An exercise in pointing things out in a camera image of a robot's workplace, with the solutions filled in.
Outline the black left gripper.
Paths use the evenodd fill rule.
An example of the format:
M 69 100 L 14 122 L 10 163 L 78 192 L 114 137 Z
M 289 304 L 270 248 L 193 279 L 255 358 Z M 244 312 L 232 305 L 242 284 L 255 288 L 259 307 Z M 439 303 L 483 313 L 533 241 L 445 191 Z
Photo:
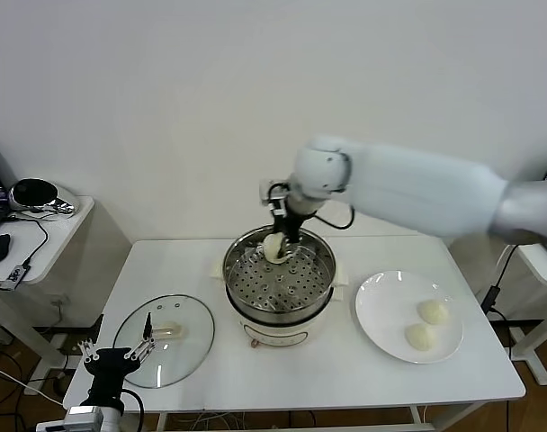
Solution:
M 101 348 L 96 351 L 92 339 L 77 343 L 86 371 L 93 377 L 84 404 L 121 404 L 121 390 L 127 375 L 136 372 L 155 348 L 151 313 L 145 321 L 142 338 L 129 349 Z

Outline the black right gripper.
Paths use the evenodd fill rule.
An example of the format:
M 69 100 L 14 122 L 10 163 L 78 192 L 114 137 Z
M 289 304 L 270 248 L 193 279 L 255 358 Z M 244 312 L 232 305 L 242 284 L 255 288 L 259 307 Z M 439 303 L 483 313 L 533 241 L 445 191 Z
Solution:
M 287 213 L 279 218 L 278 228 L 286 239 L 282 244 L 282 261 L 285 262 L 294 257 L 300 250 L 300 229 L 303 223 L 309 218 L 308 215 Z

